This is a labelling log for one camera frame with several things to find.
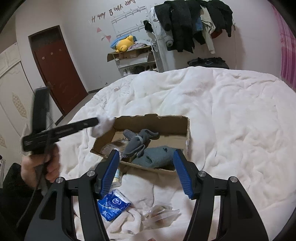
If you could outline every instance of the yellow plush toy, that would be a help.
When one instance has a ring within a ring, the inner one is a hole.
[[[133,36],[130,35],[128,37],[126,37],[125,39],[122,39],[120,41],[117,42],[116,44],[116,53],[119,53],[119,52],[125,52],[128,50],[128,48],[130,46],[132,46],[134,44],[133,42]]]

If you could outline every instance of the metal screw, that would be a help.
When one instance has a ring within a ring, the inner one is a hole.
[[[236,177],[231,177],[230,180],[233,182],[233,183],[236,183],[238,181],[238,179]]]
[[[57,179],[56,179],[56,183],[61,183],[61,182],[63,182],[63,178],[62,177],[58,177]]]
[[[88,171],[86,173],[89,177],[92,177],[93,175],[95,175],[95,172],[94,171]]]
[[[205,177],[205,176],[207,175],[207,173],[206,173],[205,171],[199,171],[199,172],[198,172],[198,175],[199,175],[200,177]]]

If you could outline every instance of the blue tissue package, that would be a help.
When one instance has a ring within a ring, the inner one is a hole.
[[[117,189],[98,200],[99,211],[107,221],[117,218],[130,204],[131,202]]]

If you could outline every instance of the red door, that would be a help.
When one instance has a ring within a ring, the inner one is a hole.
[[[57,105],[68,114],[87,92],[77,74],[67,47],[62,40],[34,51],[45,84],[50,87]]]

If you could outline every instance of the white blanket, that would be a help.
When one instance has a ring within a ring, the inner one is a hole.
[[[254,202],[269,239],[287,222],[296,206],[296,94],[270,74],[189,67],[165,73],[129,75],[100,90],[72,119],[111,116],[184,115],[190,119],[189,158],[212,177],[236,176]],[[90,130],[65,137],[62,175],[77,178],[101,158],[90,153]],[[177,176],[130,168],[120,191],[132,207],[113,223],[105,222],[110,239],[183,240],[194,201],[184,194]],[[142,230],[141,216],[157,203],[172,204],[180,216],[170,227]],[[76,231],[83,240],[78,204]],[[209,240],[215,238],[219,198]]]

